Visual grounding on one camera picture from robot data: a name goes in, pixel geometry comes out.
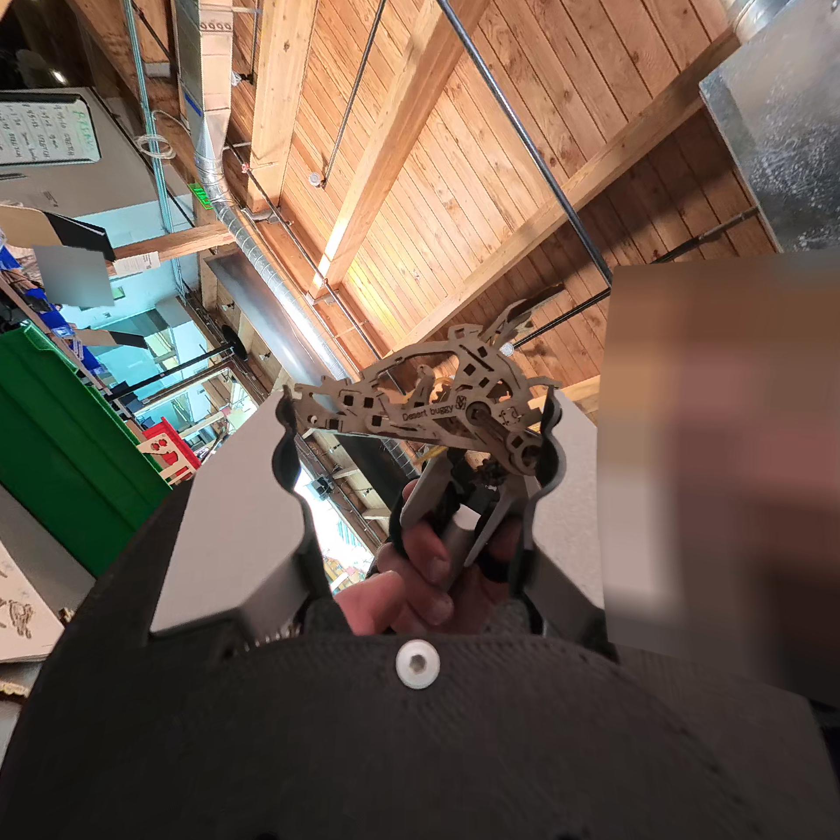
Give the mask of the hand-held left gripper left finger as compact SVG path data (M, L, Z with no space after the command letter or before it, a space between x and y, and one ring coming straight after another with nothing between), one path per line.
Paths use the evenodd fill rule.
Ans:
M178 529L152 634L232 621L280 634L309 602L332 599L301 473L296 403L273 393L199 469Z

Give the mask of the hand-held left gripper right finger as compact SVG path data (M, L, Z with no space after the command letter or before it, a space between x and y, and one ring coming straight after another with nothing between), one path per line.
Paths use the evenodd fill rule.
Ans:
M521 589L558 635L588 637L604 617L596 429L551 388L540 433L540 490L522 523Z

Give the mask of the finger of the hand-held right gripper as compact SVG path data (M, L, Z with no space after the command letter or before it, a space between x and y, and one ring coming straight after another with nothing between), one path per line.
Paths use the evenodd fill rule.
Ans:
M433 458L427 464L400 514L402 530L428 520L433 530L444 531L452 521L461 498L461 485L454 478L451 458Z
M510 516L521 515L526 503L527 478L506 478L490 493L489 506L479 516L465 566L476 562L501 524Z

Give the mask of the wooden side panel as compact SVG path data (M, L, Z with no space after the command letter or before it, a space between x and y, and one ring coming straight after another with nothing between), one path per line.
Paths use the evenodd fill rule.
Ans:
M488 453L507 472L534 476L542 446L531 426L541 414L530 407L532 388L556 382L527 377L502 351L531 318L532 310L555 298L564 284L511 304L489 326L452 326L445 340L413 343L360 373L358 381L324 375L319 384L293 387L297 412L307 427L336 434L398 438L450 449ZM420 364L417 383L394 402L381 381L405 363L435 355L454 356L452 377L436 377Z

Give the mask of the person's right hand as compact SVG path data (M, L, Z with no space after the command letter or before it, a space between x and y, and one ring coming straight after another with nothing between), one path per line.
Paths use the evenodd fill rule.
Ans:
M428 517L402 531L375 556L377 573L334 600L355 635L477 634L508 599L508 583L486 577L478 563L450 582L452 560Z

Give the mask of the cut-out plywood sheet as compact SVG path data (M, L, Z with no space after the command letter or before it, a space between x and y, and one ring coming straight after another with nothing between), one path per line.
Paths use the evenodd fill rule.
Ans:
M190 459L184 455L182 450L178 448L176 443L174 443L168 436L161 435L157 438L153 438L149 442L148 449L153 455L157 455L163 459L170 455L174 457L174 460L171 463L167 462L166 465L161 468L160 472L161 478L170 487L173 487L183 480L188 480L195 475L196 467Z

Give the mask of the green plastic bin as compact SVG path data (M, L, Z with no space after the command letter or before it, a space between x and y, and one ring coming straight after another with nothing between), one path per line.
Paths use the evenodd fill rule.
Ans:
M2 485L96 578L171 492L33 324L1 337L1 438Z

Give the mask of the open instruction booklet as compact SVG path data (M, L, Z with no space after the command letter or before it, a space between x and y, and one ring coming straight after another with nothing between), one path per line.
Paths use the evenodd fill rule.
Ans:
M64 630L1 546L1 664L42 662Z

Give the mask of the handwritten whiteboard sign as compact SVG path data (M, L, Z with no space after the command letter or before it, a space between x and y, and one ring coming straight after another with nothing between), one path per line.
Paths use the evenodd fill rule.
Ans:
M2 167L94 164L101 157L92 114L81 95L2 91Z

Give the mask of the silver air duct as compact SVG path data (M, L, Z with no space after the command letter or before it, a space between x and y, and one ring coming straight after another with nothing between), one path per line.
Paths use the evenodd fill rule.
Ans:
M233 2L175 2L176 53L196 170L213 210L234 236L238 252L210 267L260 338L296 382L359 378L350 358L312 319L256 223L235 201L224 173L230 120L234 45Z

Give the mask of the galvanised metal duct box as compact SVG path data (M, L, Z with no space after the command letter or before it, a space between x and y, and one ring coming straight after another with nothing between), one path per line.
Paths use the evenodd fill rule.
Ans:
M700 84L783 252L839 246L839 2L723 1L740 46Z

